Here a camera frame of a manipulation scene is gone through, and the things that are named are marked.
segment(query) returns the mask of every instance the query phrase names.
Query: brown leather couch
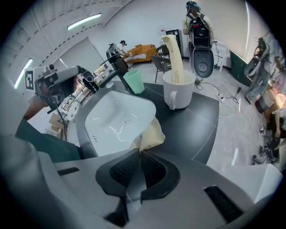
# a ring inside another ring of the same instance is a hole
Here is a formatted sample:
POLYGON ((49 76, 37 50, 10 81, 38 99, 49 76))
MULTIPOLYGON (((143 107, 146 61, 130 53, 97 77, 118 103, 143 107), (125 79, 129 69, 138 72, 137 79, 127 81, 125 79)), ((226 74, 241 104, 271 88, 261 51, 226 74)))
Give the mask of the brown leather couch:
POLYGON ((133 59, 127 61, 128 64, 150 61, 150 55, 157 55, 156 47, 154 45, 136 45, 135 48, 127 51, 127 53, 132 53, 132 55, 146 54, 146 59, 133 59))

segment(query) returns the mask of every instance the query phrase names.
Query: chair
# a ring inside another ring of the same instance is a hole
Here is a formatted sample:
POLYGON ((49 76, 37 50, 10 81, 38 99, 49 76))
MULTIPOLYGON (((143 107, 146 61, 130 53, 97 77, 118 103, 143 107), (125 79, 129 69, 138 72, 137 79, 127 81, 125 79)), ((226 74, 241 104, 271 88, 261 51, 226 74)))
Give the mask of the chair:
POLYGON ((168 66, 171 64, 171 60, 168 58, 163 58, 163 57, 156 56, 156 55, 150 55, 150 56, 151 56, 151 59, 152 59, 154 65, 157 68, 156 79, 155 79, 155 83, 156 83, 158 72, 165 73, 166 71, 168 71, 172 68, 171 66, 168 66))
POLYGON ((166 45, 161 45, 159 48, 156 49, 158 56, 166 57, 169 56, 169 49, 166 45))

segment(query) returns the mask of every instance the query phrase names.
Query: dark green cloth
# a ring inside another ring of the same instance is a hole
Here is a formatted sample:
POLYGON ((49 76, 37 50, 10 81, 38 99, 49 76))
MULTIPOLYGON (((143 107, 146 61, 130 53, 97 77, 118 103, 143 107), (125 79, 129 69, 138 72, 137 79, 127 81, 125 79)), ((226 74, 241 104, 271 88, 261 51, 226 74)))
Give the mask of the dark green cloth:
POLYGON ((37 151, 47 153, 53 163, 80 160, 77 146, 55 136, 40 133, 24 119, 15 136, 30 142, 37 151))

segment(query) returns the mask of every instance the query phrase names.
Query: ceiling light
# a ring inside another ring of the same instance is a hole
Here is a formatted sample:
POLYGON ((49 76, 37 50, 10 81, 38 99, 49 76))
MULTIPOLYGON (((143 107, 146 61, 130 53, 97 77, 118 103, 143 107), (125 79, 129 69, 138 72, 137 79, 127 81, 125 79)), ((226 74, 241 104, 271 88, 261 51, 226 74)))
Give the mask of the ceiling light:
POLYGON ((23 68, 22 72, 20 73, 20 75, 19 75, 19 77, 18 77, 18 79, 17 79, 17 81, 15 83, 15 86, 14 86, 15 89, 17 89, 17 87, 18 87, 18 85, 19 85, 19 83, 20 83, 20 81, 21 81, 21 79, 22 79, 22 77, 24 75, 25 69, 28 68, 31 65, 32 62, 33 62, 33 60, 29 59, 28 62, 26 63, 25 67, 23 68))
POLYGON ((82 20, 80 20, 80 21, 78 21, 78 22, 76 22, 76 23, 74 23, 74 24, 68 26, 68 27, 67 27, 67 30, 71 30, 72 28, 75 28, 75 27, 78 26, 78 25, 81 25, 81 24, 83 24, 83 23, 85 23, 85 22, 87 22, 87 21, 90 21, 90 20, 92 20, 92 19, 98 18, 98 17, 100 17, 100 16, 101 16, 101 13, 98 13, 98 14, 96 14, 96 15, 93 15, 93 16, 87 17, 87 18, 85 18, 85 19, 82 19, 82 20))

